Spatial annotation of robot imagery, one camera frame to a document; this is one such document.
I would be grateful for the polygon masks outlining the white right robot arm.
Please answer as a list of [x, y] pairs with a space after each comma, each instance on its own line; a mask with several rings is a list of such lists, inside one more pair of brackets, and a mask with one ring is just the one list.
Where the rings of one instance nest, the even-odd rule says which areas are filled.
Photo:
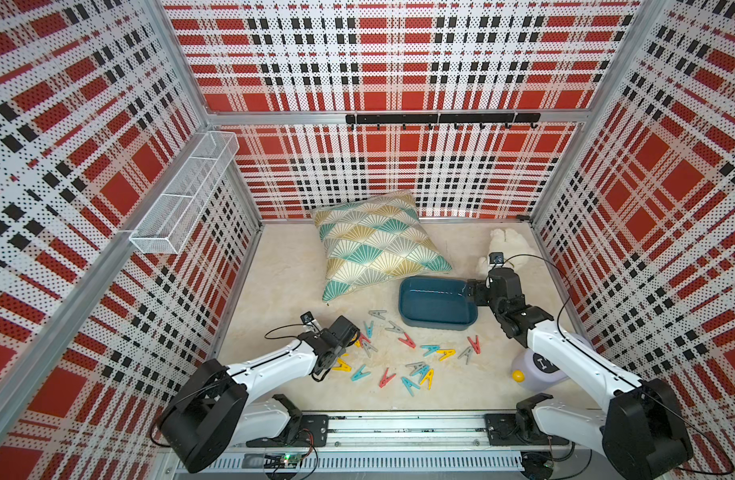
[[645, 381], [567, 333], [545, 310], [527, 303], [521, 280], [495, 266], [469, 280], [465, 295], [487, 306], [508, 338], [549, 360], [599, 406], [593, 413], [549, 394], [517, 405], [521, 434], [559, 436], [602, 456], [625, 479], [655, 479], [693, 459], [677, 396], [661, 380]]

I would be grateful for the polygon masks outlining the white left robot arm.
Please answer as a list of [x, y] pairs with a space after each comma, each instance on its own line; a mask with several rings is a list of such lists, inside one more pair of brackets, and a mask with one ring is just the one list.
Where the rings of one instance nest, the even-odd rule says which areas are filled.
[[211, 466], [227, 448], [299, 447], [300, 460], [317, 456], [328, 422], [305, 416], [278, 388], [299, 378], [323, 380], [361, 332], [340, 316], [327, 328], [310, 313], [291, 342], [253, 360], [204, 362], [179, 388], [153, 430], [190, 474]]

